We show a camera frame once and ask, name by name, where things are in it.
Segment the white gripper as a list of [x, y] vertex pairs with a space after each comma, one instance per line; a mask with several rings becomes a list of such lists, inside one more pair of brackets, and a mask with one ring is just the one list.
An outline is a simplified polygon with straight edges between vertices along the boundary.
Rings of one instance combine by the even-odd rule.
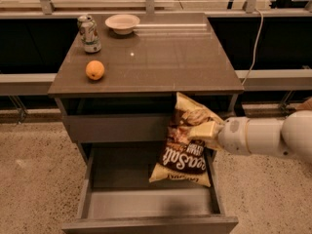
[[204, 139], [205, 146], [211, 150], [231, 154], [249, 155], [247, 145], [247, 117], [230, 117], [225, 120], [224, 126], [215, 121], [209, 121], [193, 127], [188, 134], [190, 139]]

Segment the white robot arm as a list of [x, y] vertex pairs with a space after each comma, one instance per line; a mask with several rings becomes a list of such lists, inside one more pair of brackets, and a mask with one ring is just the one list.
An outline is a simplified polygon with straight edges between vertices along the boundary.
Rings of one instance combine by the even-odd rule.
[[209, 149], [234, 155], [266, 155], [312, 162], [312, 111], [301, 110], [286, 119], [230, 117], [193, 127], [190, 139]]

